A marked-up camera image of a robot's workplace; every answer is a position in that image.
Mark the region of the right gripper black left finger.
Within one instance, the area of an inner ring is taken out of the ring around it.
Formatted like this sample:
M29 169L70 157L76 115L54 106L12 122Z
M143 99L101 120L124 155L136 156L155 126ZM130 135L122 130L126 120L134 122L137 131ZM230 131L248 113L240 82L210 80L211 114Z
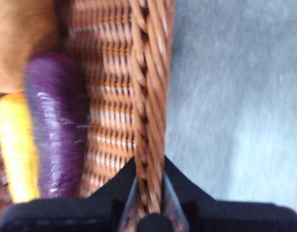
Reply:
M135 162L130 159L89 197L14 204L0 218L0 232L114 232L134 177Z

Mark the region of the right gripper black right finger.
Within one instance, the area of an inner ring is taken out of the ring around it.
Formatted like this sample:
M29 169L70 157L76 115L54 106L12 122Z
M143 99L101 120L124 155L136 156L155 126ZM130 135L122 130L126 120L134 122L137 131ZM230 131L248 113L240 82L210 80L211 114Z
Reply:
M192 232L297 232L297 213L273 203L216 200L169 159L165 171Z

